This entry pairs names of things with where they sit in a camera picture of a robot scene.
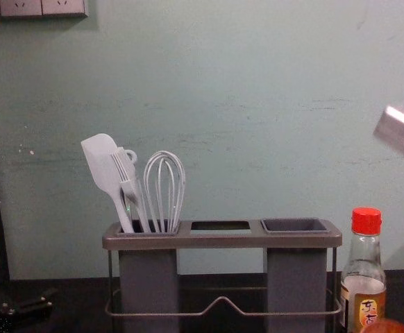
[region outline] sauce bottle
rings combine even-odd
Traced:
[[[358,207],[352,213],[352,240],[341,275],[342,332],[360,333],[384,318],[385,273],[380,260],[381,212]]]

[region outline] bottle label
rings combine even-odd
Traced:
[[[364,326],[374,323],[379,318],[384,318],[384,313],[385,290],[376,295],[355,294],[354,323],[356,332],[362,330]]]
[[[352,293],[341,284],[341,307],[339,318],[344,332],[358,333],[364,326],[384,318],[385,289],[381,293]]]
[[[341,326],[345,329],[345,332],[348,330],[348,302],[350,300],[350,293],[347,288],[341,284],[341,308],[342,312],[340,314],[339,321],[341,322]]]

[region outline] red bottle cap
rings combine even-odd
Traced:
[[[352,231],[357,234],[380,234],[381,211],[372,207],[357,207],[352,214]]]

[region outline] metal rack leg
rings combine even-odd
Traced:
[[[337,296],[337,273],[336,273],[336,254],[337,254],[337,250],[336,248],[333,248],[333,295],[332,295],[332,299],[333,299],[333,303],[335,302],[336,296]],[[335,333],[336,332],[336,315],[333,316],[333,328],[332,328],[332,332]]]
[[[108,251],[108,285],[110,288],[110,306],[111,312],[114,313],[114,290],[112,287],[112,252]],[[115,319],[111,317],[111,332],[115,333]]]

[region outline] wall outlet plate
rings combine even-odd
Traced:
[[[42,16],[41,0],[0,0],[2,17]]]
[[[43,16],[86,17],[85,0],[42,0]]]

